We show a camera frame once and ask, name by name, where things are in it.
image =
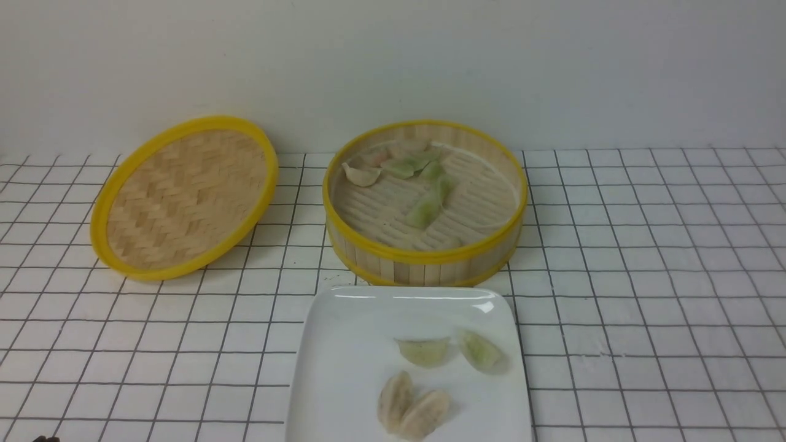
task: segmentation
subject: woven bamboo pattern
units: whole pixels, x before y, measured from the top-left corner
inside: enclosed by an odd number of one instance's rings
[[[490,276],[507,262],[521,230],[523,215],[517,209],[527,195],[520,165],[486,138],[459,127],[432,123],[392,127],[361,138],[340,153],[334,164],[346,161],[365,168],[359,160],[364,152],[403,139],[430,140],[429,149],[440,152],[441,165],[457,185],[436,220],[419,230],[408,226],[405,217],[418,198],[429,191],[426,180],[397,179],[383,173],[373,186],[358,187],[347,181],[341,167],[331,168],[326,175],[329,203],[352,230],[376,243],[417,254],[451,249],[456,240],[461,245],[477,244],[488,240],[512,218],[518,218],[517,222],[490,248],[474,256],[448,263],[413,264],[406,258],[390,260],[377,255],[342,234],[336,221],[329,218],[329,236],[339,256],[349,268],[391,284],[460,285]]]
[[[123,184],[109,213],[109,245],[139,269],[191,260],[240,226],[265,177],[264,153],[246,134],[216,130],[180,138]]]

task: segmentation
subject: yellow rim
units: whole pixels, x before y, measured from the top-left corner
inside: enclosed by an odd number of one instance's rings
[[[330,234],[330,231],[328,231],[328,236],[330,237],[330,241],[332,242],[333,241],[333,236]],[[360,267],[356,266],[354,263],[352,263],[343,254],[343,252],[341,252],[336,247],[333,247],[333,251],[336,254],[336,256],[338,256],[339,260],[345,266],[347,266],[347,268],[352,273],[356,274],[360,278],[365,279],[370,284],[373,284],[373,285],[396,285],[396,286],[404,285],[404,284],[398,284],[397,282],[388,281],[387,279],[380,278],[379,276],[377,276],[377,275],[375,275],[373,273],[369,273],[368,271],[363,270],[362,268],[360,268]],[[494,274],[496,274],[498,271],[500,271],[500,269],[502,269],[505,266],[506,263],[508,263],[508,261],[510,260],[511,256],[513,256],[513,253],[516,253],[516,248],[515,247],[510,249],[510,251],[507,254],[505,254],[505,256],[502,258],[502,260],[500,260],[499,263],[496,263],[492,268],[488,269],[487,271],[484,271],[482,274],[479,274],[478,276],[475,276],[474,278],[465,279],[464,281],[455,282],[454,284],[450,284],[448,286],[449,287],[474,287],[474,286],[480,284],[481,282],[486,281],[488,278],[491,278],[492,276],[494,276]]]
[[[474,135],[477,135],[485,139],[486,141],[497,147],[508,157],[508,159],[510,159],[514,164],[517,164],[519,166],[518,167],[519,178],[521,180],[521,189],[520,189],[521,202],[519,203],[519,207],[516,208],[515,214],[503,227],[497,229],[486,239],[476,242],[474,244],[465,245],[464,247],[460,247],[459,249],[439,250],[434,252],[396,249],[389,245],[384,245],[382,243],[372,241],[360,235],[358,232],[356,232],[351,227],[349,227],[349,225],[346,224],[343,221],[343,219],[341,219],[338,212],[336,212],[335,208],[333,207],[330,201],[330,177],[332,175],[331,171],[339,167],[340,158],[347,150],[351,149],[352,146],[354,146],[357,142],[359,142],[363,138],[369,137],[379,132],[387,131],[395,127],[417,126],[419,124],[439,124],[442,126],[456,127],[458,129],[462,129],[463,131],[470,132]],[[521,217],[524,212],[524,208],[527,207],[527,177],[524,175],[524,171],[521,168],[521,163],[516,159],[516,157],[513,156],[513,154],[510,153],[510,151],[507,150],[500,142],[498,142],[491,136],[484,134],[481,131],[472,129],[471,127],[467,127],[462,124],[451,123],[450,121],[439,121],[439,120],[405,121],[403,123],[388,124],[386,126],[378,127],[371,131],[368,131],[362,135],[359,135],[352,141],[348,142],[343,148],[341,148],[341,150],[330,161],[330,165],[328,166],[328,171],[327,173],[325,173],[325,179],[322,181],[322,201],[325,204],[325,211],[327,213],[327,217],[330,220],[330,222],[333,224],[333,226],[335,226],[335,228],[339,231],[339,233],[341,233],[347,240],[352,242],[354,245],[357,245],[359,248],[372,252],[374,255],[379,256],[380,258],[398,261],[401,263],[441,264],[441,263],[449,263],[451,261],[467,260],[472,258],[473,256],[478,256],[482,253],[491,250],[498,243],[500,238],[502,238],[512,228],[514,228],[517,223],[521,223]]]
[[[121,261],[109,246],[106,234],[106,224],[109,218],[109,211],[112,209],[112,203],[117,193],[123,187],[123,184],[125,184],[126,180],[128,180],[140,164],[144,163],[159,149],[186,135],[211,130],[238,131],[246,134],[253,138],[260,149],[265,153],[267,173],[263,184],[263,192],[254,205],[251,213],[224,241],[190,261],[173,267],[155,270],[139,269]],[[101,262],[129,278],[141,280],[177,278],[178,276],[183,276],[184,274],[188,274],[200,267],[208,265],[240,242],[243,237],[254,228],[254,225],[256,225],[257,221],[259,221],[262,214],[265,212],[265,209],[267,209],[267,206],[270,205],[270,202],[273,200],[277,180],[278,160],[276,158],[276,153],[270,141],[267,139],[267,136],[265,136],[265,133],[254,123],[233,116],[209,116],[187,121],[156,135],[132,153],[117,170],[112,173],[112,176],[110,176],[106,184],[104,184],[96,200],[93,216],[90,220],[90,241],[93,243],[93,249]]]

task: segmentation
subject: ceramic plate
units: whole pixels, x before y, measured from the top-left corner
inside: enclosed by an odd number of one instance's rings
[[[394,338],[429,339],[472,330],[506,355],[499,374],[481,374],[455,341],[446,362],[423,369]],[[530,442],[527,380],[508,303],[481,289],[337,287],[314,299],[292,381],[286,442],[397,440],[376,419],[385,381],[407,370],[416,395],[444,389],[453,403],[426,442]]]

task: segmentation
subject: green dumpling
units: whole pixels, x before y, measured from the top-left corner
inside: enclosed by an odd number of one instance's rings
[[[439,216],[445,198],[453,187],[453,179],[448,175],[442,175],[406,214],[406,224],[421,230],[430,226]]]

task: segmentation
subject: dumpling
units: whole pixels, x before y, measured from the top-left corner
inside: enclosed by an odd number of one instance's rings
[[[404,414],[399,436],[411,442],[420,442],[442,425],[449,409],[450,395],[443,390],[424,394]]]
[[[344,174],[347,176],[347,180],[352,184],[360,187],[371,186],[379,179],[380,173],[382,173],[382,169],[356,169],[347,163],[342,163],[341,167],[344,169]]]
[[[502,359],[502,351],[485,337],[469,330],[458,334],[458,348],[478,371],[488,371]]]
[[[428,165],[426,165],[426,167],[423,168],[423,171],[421,171],[421,177],[432,182],[444,174],[445,174],[445,169],[437,160],[428,163]]]
[[[427,341],[402,341],[399,339],[395,341],[399,345],[399,352],[401,356],[404,356],[404,359],[423,368],[441,365],[450,344],[449,337]]]
[[[407,179],[415,175],[415,168],[406,159],[387,160],[382,163],[382,168],[398,179]]]
[[[401,420],[412,404],[412,390],[412,378],[405,371],[385,383],[376,405],[376,418],[388,433],[398,432]]]
[[[410,212],[406,214],[405,223],[408,226],[421,230],[430,226],[439,216],[445,198],[450,194],[453,187],[453,180],[448,175],[442,175],[432,185],[431,189],[415,203]]]

